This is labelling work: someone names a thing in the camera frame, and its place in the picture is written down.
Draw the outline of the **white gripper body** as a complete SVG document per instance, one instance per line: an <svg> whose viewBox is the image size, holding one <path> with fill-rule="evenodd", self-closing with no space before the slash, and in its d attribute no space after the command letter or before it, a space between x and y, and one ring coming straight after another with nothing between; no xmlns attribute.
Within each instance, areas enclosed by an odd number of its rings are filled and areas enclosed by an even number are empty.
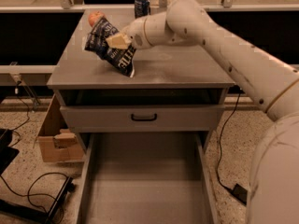
<svg viewBox="0 0 299 224"><path fill-rule="evenodd" d="M148 47L148 41L145 37L145 21L145 18L138 18L121 29L136 49L146 49Z"/></svg>

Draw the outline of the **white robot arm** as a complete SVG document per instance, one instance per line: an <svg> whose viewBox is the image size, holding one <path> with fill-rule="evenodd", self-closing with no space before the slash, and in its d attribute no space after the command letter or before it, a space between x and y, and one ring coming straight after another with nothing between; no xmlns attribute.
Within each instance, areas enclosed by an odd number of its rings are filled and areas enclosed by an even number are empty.
<svg viewBox="0 0 299 224"><path fill-rule="evenodd" d="M201 46L274 124L252 158L247 224L299 224L299 72L225 30L195 0L138 18L111 35L112 48L149 49L174 36Z"/></svg>

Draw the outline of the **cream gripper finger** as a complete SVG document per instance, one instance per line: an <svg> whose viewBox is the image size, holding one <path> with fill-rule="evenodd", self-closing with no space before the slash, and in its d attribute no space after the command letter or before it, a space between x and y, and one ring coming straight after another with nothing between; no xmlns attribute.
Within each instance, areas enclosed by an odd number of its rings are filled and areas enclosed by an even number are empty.
<svg viewBox="0 0 299 224"><path fill-rule="evenodd" d="M108 45L113 49L128 49L132 41L124 33L116 33L106 39Z"/></svg>

